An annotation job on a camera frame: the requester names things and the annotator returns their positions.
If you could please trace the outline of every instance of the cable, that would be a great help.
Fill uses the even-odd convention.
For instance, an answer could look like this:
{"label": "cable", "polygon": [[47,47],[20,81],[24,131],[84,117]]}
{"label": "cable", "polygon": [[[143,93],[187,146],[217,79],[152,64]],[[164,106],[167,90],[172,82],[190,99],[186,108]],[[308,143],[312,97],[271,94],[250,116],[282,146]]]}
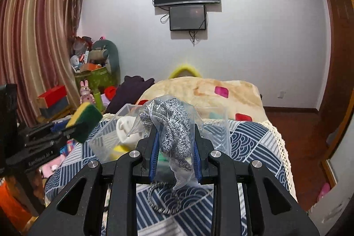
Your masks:
{"label": "cable", "polygon": [[204,18],[203,22],[201,23],[201,25],[199,26],[199,28],[197,30],[189,30],[189,36],[191,37],[191,41],[193,43],[193,46],[195,45],[195,36],[198,33],[198,31],[200,30],[201,26],[203,25],[203,23],[207,23],[206,19],[208,18],[208,13],[206,12],[206,17]]}
{"label": "cable", "polygon": [[165,11],[169,12],[169,9],[166,9],[166,8],[163,8],[163,7],[159,7],[159,8],[161,8],[161,9],[163,9],[163,10],[165,10]]}
{"label": "cable", "polygon": [[166,13],[163,17],[161,17],[160,18],[160,22],[162,23],[162,24],[165,24],[165,23],[167,23],[169,21],[169,13]]}

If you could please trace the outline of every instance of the metal screw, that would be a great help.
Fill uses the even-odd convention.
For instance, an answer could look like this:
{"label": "metal screw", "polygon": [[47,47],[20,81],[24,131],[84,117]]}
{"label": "metal screw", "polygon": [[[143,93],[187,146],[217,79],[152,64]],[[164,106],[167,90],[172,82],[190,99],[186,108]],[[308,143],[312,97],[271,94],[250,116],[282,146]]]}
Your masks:
{"label": "metal screw", "polygon": [[210,154],[211,154],[212,157],[215,157],[215,158],[218,158],[218,157],[221,156],[221,152],[218,151],[218,150],[213,150],[213,151],[210,152]]}
{"label": "metal screw", "polygon": [[138,157],[139,155],[140,155],[140,152],[137,150],[133,150],[133,151],[129,152],[129,156],[133,157],[133,158]]}
{"label": "metal screw", "polygon": [[88,164],[87,164],[90,168],[95,168],[98,165],[98,161],[97,160],[91,160]]}
{"label": "metal screw", "polygon": [[262,162],[259,160],[253,160],[252,165],[256,168],[261,168],[262,167]]}

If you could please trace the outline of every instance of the blue patterned bedsheet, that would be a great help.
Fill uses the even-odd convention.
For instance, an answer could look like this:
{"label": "blue patterned bedsheet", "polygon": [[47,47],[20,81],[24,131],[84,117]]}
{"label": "blue patterned bedsheet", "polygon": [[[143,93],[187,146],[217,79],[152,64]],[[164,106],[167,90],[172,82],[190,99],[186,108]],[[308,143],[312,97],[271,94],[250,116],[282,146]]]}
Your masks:
{"label": "blue patterned bedsheet", "polygon": [[[101,122],[91,133],[89,140],[106,122]],[[264,126],[248,121],[229,121],[231,157],[242,162],[259,159],[265,163],[275,177],[289,190],[288,181],[282,163],[280,151],[274,135]],[[75,149],[64,160],[61,167],[47,181],[45,195],[51,201],[59,191],[74,177],[88,161],[96,159],[89,147],[77,144]],[[137,185],[137,226],[142,235],[210,235],[213,189],[212,187],[183,187],[178,190],[182,199],[180,212],[173,216],[155,212],[147,201],[148,185]],[[242,235],[247,235],[246,211],[242,185],[239,184]],[[173,205],[169,198],[169,190],[155,190],[153,199],[158,205]]]}

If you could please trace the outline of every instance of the green box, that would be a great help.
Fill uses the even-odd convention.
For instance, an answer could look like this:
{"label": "green box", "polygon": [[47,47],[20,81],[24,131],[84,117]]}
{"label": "green box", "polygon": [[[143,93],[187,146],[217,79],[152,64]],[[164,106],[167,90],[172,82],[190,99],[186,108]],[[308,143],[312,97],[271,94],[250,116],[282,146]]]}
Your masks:
{"label": "green box", "polygon": [[98,89],[103,93],[104,89],[109,86],[117,86],[119,79],[114,74],[109,74],[106,67],[102,67],[93,71],[85,71],[80,73],[75,73],[75,82],[77,88],[80,91],[80,82],[88,80],[88,86],[93,93]]}

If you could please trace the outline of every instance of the stuffed toy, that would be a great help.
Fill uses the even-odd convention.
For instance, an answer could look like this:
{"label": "stuffed toy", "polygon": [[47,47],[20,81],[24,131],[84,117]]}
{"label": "stuffed toy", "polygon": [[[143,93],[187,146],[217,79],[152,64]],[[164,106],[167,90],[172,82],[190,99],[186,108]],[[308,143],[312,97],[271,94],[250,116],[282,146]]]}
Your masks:
{"label": "stuffed toy", "polygon": [[91,102],[92,104],[94,104],[95,100],[93,95],[91,94],[88,80],[85,80],[85,84],[83,81],[81,81],[80,86],[80,104],[82,104],[83,102]]}

